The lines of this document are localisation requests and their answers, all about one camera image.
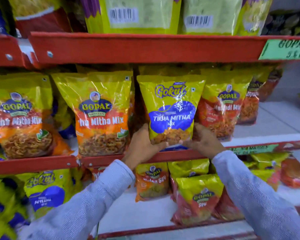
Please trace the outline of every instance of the bolt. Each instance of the bolt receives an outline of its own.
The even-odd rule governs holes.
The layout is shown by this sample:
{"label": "bolt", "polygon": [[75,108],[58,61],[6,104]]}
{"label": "bolt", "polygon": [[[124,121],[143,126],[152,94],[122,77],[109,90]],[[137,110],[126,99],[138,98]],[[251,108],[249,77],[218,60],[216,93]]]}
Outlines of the bolt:
{"label": "bolt", "polygon": [[10,54],[6,54],[6,58],[7,58],[8,60],[13,60],[13,57],[12,57],[12,55],[10,55]]}
{"label": "bolt", "polygon": [[47,52],[47,54],[48,54],[48,56],[49,56],[50,58],[52,58],[52,57],[53,57],[53,54],[52,54],[52,52],[51,52],[51,51],[48,51],[48,52]]}

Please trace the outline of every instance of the light blue sleeve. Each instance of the light blue sleeve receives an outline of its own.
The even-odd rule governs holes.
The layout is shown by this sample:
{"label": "light blue sleeve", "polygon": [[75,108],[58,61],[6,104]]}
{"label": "light blue sleeve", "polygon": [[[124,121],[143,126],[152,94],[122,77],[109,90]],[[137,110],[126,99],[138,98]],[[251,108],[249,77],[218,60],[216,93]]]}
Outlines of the light blue sleeve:
{"label": "light blue sleeve", "polygon": [[67,203],[22,229],[21,240],[85,240],[112,203],[132,184],[134,174],[120,160]]}
{"label": "light blue sleeve", "polygon": [[232,152],[212,160],[229,197],[255,233],[265,240],[300,240],[300,216],[271,186],[254,176]]}

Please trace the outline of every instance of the human hand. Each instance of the human hand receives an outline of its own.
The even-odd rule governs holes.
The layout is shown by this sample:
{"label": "human hand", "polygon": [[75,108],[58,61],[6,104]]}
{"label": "human hand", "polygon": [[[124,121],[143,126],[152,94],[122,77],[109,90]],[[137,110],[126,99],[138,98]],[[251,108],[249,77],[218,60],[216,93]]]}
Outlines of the human hand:
{"label": "human hand", "polygon": [[168,142],[152,145],[149,139],[149,125],[144,124],[141,129],[133,134],[122,162],[133,170],[137,165],[150,160],[154,155],[168,146]]}
{"label": "human hand", "polygon": [[203,156],[213,159],[217,154],[226,150],[226,148],[217,139],[216,135],[199,123],[194,124],[200,141],[180,141],[185,147],[199,151]]}

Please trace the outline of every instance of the green price label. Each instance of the green price label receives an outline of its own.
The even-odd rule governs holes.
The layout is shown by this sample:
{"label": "green price label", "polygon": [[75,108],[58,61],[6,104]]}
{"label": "green price label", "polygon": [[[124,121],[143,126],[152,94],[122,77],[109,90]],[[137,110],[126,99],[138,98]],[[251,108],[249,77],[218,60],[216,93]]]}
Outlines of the green price label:
{"label": "green price label", "polygon": [[300,40],[268,40],[259,60],[300,60]]}
{"label": "green price label", "polygon": [[242,146],[236,148],[229,148],[229,150],[233,151],[236,155],[249,155],[249,154],[257,154],[257,153],[273,152],[278,145],[279,144]]}

